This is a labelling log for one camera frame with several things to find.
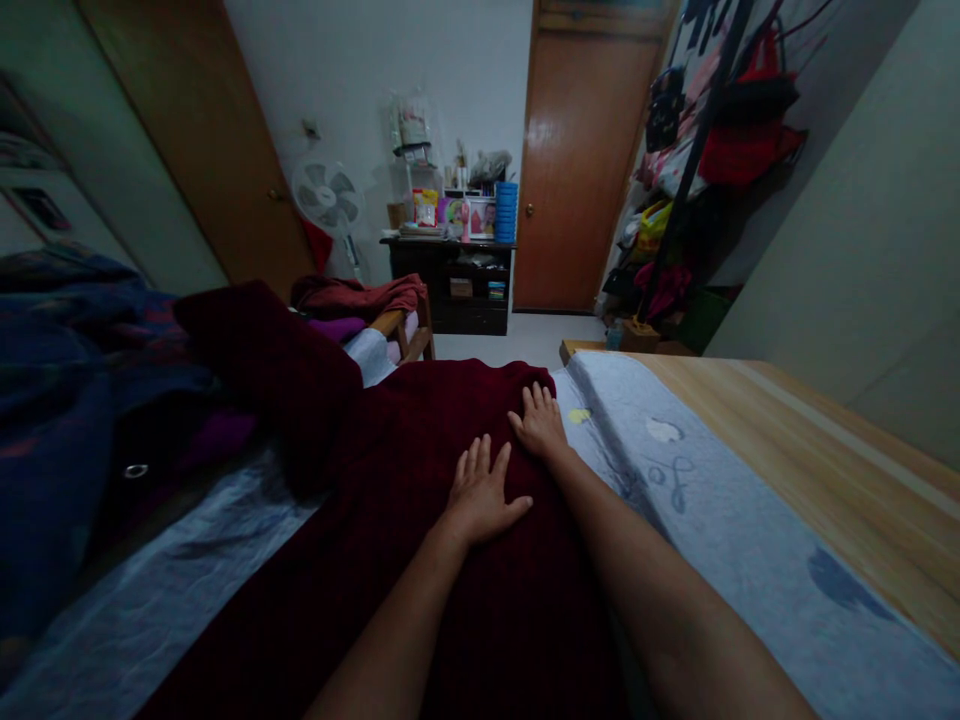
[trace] hand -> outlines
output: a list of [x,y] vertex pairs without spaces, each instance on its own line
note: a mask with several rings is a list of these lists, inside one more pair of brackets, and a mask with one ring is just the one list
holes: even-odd
[[440,524],[467,547],[496,537],[533,505],[529,496],[505,503],[503,483],[509,462],[510,443],[505,443],[493,469],[490,468],[489,435],[484,435],[483,440],[475,438],[457,462],[457,475]]
[[567,447],[560,405],[550,397],[550,388],[523,389],[523,420],[515,412],[507,413],[513,431],[530,452],[540,458]]

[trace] wooden chair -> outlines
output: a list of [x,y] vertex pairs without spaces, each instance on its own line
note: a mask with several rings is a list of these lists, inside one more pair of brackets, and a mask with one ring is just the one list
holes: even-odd
[[400,365],[420,359],[433,360],[436,355],[433,349],[433,322],[430,319],[429,295],[417,303],[418,327],[413,337],[408,338],[406,316],[402,310],[390,310],[374,320],[370,327],[379,330],[387,342],[396,340],[400,345]]

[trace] yellow bag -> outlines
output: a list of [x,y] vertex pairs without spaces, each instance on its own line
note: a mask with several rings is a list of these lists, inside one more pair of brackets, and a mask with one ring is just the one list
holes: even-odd
[[643,211],[640,216],[640,230],[637,232],[637,243],[633,246],[634,255],[654,253],[660,247],[660,240],[667,230],[670,212],[673,210],[673,200],[661,200]]

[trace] wall outlet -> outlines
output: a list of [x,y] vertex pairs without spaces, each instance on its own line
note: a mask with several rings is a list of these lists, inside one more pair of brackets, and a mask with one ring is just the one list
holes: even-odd
[[308,138],[311,140],[320,139],[320,130],[317,127],[316,118],[303,118],[300,122],[303,123],[303,132]]

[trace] dark wooden shelf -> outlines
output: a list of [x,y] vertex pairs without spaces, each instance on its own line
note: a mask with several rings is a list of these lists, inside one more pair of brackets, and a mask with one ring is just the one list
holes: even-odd
[[472,240],[468,243],[454,242],[451,240],[427,239],[427,240],[409,240],[407,238],[380,238],[381,245],[393,245],[396,247],[449,247],[461,248],[463,250],[516,250],[516,243],[498,243],[494,240]]
[[506,300],[491,300],[490,298],[457,298],[448,296],[441,298],[440,301],[449,303],[450,305],[458,305],[460,307],[490,307],[501,310],[507,309]]
[[443,272],[448,277],[471,278],[473,280],[507,281],[510,279],[509,270],[478,268],[475,265],[444,265]]
[[[386,237],[380,243],[390,248],[390,269],[393,277],[411,273],[430,289],[430,311],[435,335],[506,335],[507,308],[510,303],[510,264],[513,261],[513,243],[446,242],[440,239],[405,240]],[[490,253],[503,270],[490,270],[472,265],[459,265],[456,260],[464,252]],[[455,298],[450,295],[450,279],[473,281],[478,297]],[[487,282],[504,284],[504,299],[488,297]]]

